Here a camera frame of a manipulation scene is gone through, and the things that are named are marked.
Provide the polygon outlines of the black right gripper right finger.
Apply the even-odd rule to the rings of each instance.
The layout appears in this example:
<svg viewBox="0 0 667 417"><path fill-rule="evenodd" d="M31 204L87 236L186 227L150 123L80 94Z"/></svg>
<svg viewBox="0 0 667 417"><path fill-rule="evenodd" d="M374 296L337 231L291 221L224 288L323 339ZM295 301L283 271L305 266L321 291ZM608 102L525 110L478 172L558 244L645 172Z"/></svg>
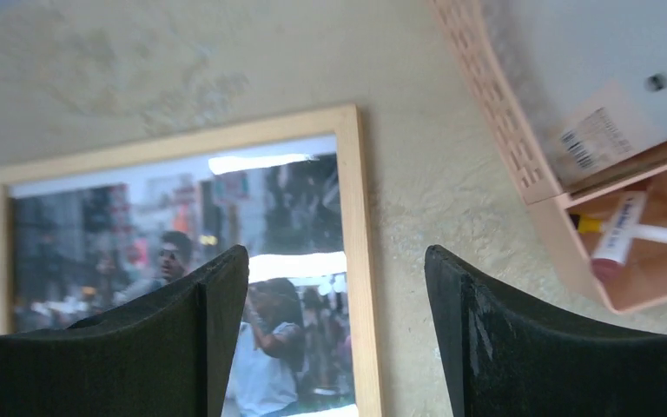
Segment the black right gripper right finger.
<svg viewBox="0 0 667 417"><path fill-rule="evenodd" d="M440 245L425 280L457 416L667 416L667 334L574 314Z"/></svg>

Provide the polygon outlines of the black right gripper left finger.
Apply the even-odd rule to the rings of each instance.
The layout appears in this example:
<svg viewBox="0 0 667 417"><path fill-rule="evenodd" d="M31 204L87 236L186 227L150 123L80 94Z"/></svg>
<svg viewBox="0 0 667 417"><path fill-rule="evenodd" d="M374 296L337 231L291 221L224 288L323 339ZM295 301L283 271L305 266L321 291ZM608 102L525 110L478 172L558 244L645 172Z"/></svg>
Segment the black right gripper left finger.
<svg viewBox="0 0 667 417"><path fill-rule="evenodd" d="M248 292L236 245L65 329L0 335L0 416L218 416Z"/></svg>

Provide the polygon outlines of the light wooden picture frame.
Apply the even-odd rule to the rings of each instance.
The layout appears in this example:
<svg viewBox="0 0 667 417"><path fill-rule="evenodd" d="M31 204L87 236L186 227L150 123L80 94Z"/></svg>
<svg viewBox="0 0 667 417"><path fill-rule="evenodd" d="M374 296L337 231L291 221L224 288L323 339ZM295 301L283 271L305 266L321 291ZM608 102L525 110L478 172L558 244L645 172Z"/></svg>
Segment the light wooden picture frame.
<svg viewBox="0 0 667 417"><path fill-rule="evenodd" d="M368 223L353 105L0 168L0 335L68 328L240 245L218 416L379 416Z"/></svg>

